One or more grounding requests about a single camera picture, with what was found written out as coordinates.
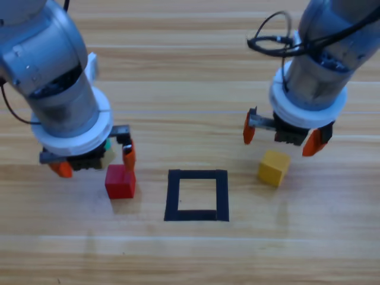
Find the orange gripper fingertip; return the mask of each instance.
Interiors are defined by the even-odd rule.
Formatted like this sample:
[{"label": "orange gripper fingertip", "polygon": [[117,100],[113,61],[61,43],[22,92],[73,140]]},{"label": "orange gripper fingertip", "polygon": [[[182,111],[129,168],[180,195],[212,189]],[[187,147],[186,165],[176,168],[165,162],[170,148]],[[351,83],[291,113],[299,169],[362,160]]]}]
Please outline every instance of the orange gripper fingertip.
[{"label": "orange gripper fingertip", "polygon": [[255,135],[255,128],[251,128],[248,123],[249,123],[249,112],[245,119],[244,130],[243,130],[243,139],[244,139],[245,144],[250,144]]},{"label": "orange gripper fingertip", "polygon": [[327,144],[321,144],[321,131],[316,129],[310,135],[308,141],[303,147],[302,156],[314,156],[317,152],[321,151]]},{"label": "orange gripper fingertip", "polygon": [[60,163],[51,163],[49,164],[49,167],[62,178],[72,178],[72,168],[67,161]]},{"label": "orange gripper fingertip", "polygon": [[123,162],[126,171],[133,171],[135,169],[136,152],[133,142],[131,152],[128,154],[123,154]]}]

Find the black tape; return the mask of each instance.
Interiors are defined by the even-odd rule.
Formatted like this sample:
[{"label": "black tape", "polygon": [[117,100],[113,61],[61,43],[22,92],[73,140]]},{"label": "black tape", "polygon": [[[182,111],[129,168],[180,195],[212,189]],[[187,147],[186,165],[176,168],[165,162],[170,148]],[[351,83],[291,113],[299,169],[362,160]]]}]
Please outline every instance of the black tape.
[{"label": "black tape", "polygon": [[[164,221],[229,221],[226,170],[169,170]],[[215,179],[216,210],[178,210],[181,179]]]}]

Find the table surface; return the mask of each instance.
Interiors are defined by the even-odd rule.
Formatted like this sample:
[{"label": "table surface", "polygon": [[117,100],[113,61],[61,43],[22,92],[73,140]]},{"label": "table surface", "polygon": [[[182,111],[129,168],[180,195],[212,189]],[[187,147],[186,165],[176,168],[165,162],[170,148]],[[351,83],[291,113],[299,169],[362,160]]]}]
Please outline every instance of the table surface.
[{"label": "table surface", "polygon": [[[0,284],[342,284],[380,282],[380,56],[350,82],[334,137],[312,158],[258,130],[278,59],[246,32],[306,0],[72,0],[96,83],[137,151],[134,199],[110,201],[105,171],[60,179],[38,164],[30,127],[0,111]],[[266,33],[284,33],[281,18]],[[30,112],[6,86],[20,116]],[[121,163],[121,152],[115,163]],[[257,179],[267,150],[292,157],[278,189]],[[228,170],[230,222],[165,222],[169,169]],[[214,180],[184,180],[182,210],[215,209]]]}]

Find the wire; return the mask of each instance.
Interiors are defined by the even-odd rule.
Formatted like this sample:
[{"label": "wire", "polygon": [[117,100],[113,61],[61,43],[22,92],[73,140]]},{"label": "wire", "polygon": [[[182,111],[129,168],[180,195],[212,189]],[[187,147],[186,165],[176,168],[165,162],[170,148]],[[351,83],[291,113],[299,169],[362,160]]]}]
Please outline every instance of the wire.
[{"label": "wire", "polygon": [[[247,44],[249,48],[251,48],[252,50],[268,55],[268,56],[279,57],[279,58],[290,58],[294,56],[301,56],[301,55],[309,54],[312,52],[316,52],[329,45],[339,42],[340,40],[345,39],[351,34],[364,28],[366,25],[372,24],[373,22],[376,22],[379,19],[380,19],[380,7],[378,7],[373,12],[371,12],[362,21],[358,22],[357,24],[345,30],[342,30],[335,34],[331,34],[329,36],[320,37],[318,39],[308,40],[307,42],[302,42],[302,43],[299,43],[298,45],[293,45],[292,43],[293,40],[290,37],[281,37],[281,36],[254,37],[253,39],[248,39]],[[282,49],[265,49],[258,45],[258,42],[264,42],[264,41],[271,41],[271,42],[284,43],[284,44],[287,43],[287,46]]]},{"label": "wire", "polygon": [[65,0],[64,10],[67,12],[69,10],[70,0]]},{"label": "wire", "polygon": [[29,122],[29,121],[27,121],[27,120],[24,120],[24,119],[20,118],[20,117],[19,117],[19,116],[13,111],[11,105],[10,105],[9,102],[8,102],[8,99],[7,99],[6,95],[5,95],[4,85],[1,84],[0,88],[1,88],[2,97],[4,98],[4,102],[5,102],[5,104],[6,104],[7,108],[8,108],[8,110],[11,112],[11,114],[12,114],[16,119],[18,119],[20,122],[25,123],[25,124],[28,124],[28,125],[41,125],[40,122]]},{"label": "wire", "polygon": [[[254,39],[257,39],[262,28],[264,28],[264,26],[274,17],[278,16],[278,15],[283,15],[285,16],[285,19],[286,19],[286,23],[287,23],[287,33],[286,33],[286,36],[285,36],[285,39],[290,39],[290,33],[292,32],[292,17],[290,16],[290,14],[286,11],[279,11],[279,12],[276,12],[274,14],[272,14],[271,16],[269,16],[267,19],[265,19],[264,22],[262,22],[262,24],[260,25],[259,29],[257,30],[256,32],[256,35],[254,37]],[[267,39],[267,40],[271,40],[272,37],[261,37],[260,39]],[[293,44],[293,40],[289,40],[289,41],[284,41],[284,48],[288,48],[289,46],[291,46]],[[282,60],[281,60],[281,71],[282,71],[282,77],[283,77],[283,86],[284,86],[284,89],[286,92],[289,91],[289,89],[287,88],[287,81],[285,79],[285,71],[284,71],[284,66],[285,66],[285,56],[282,57]]]}]

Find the white ring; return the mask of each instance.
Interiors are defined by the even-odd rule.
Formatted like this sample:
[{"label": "white ring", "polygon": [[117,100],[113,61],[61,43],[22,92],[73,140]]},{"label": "white ring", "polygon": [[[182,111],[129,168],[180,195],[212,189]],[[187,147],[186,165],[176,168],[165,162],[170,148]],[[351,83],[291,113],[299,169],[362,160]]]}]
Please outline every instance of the white ring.
[{"label": "white ring", "polygon": [[[79,156],[94,150],[107,139],[113,126],[111,106],[98,88],[92,89],[100,111],[95,125],[84,134],[72,138],[53,137],[41,125],[32,125],[31,130],[44,148],[59,156]],[[35,114],[32,114],[32,121],[38,121]]]},{"label": "white ring", "polygon": [[[289,69],[291,61],[285,65],[285,72]],[[273,78],[270,89],[270,102],[273,111],[285,122],[292,126],[305,129],[317,129],[335,121],[343,110],[347,101],[347,87],[344,87],[334,104],[319,111],[305,110],[294,105],[283,90],[283,77],[281,68]]]}]

